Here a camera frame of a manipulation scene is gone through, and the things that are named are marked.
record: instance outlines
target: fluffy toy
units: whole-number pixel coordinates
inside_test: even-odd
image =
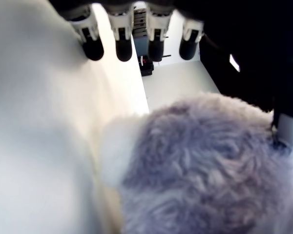
[[[102,141],[103,180],[121,195],[124,234],[293,234],[293,149],[272,115],[201,94],[119,119]]]

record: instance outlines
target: black object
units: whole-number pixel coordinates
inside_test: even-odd
[[[86,42],[83,44],[85,55],[93,61],[100,60],[104,55],[101,38],[98,37],[97,40],[93,40],[88,28],[84,28],[83,33],[86,38]]]
[[[154,62],[162,61],[164,54],[164,42],[163,41],[149,41],[148,42],[148,56]]]
[[[154,70],[153,61],[148,58],[148,56],[138,57],[138,63],[140,67],[141,76],[150,76]]]
[[[197,36],[199,34],[199,31],[193,30],[190,36],[190,39],[188,41],[181,39],[180,47],[179,47],[179,55],[184,60],[190,60],[194,57],[197,44],[195,42]]]
[[[122,62],[127,62],[132,56],[131,40],[116,41],[117,58]]]

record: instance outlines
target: white surface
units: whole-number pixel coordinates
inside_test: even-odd
[[[102,126],[147,102],[135,55],[117,60],[107,15],[95,12],[105,55],[90,62],[46,0],[0,0],[0,234],[119,230],[93,160]]]
[[[143,84],[150,111],[199,92],[219,92],[200,61],[156,67],[151,76],[143,77]]]

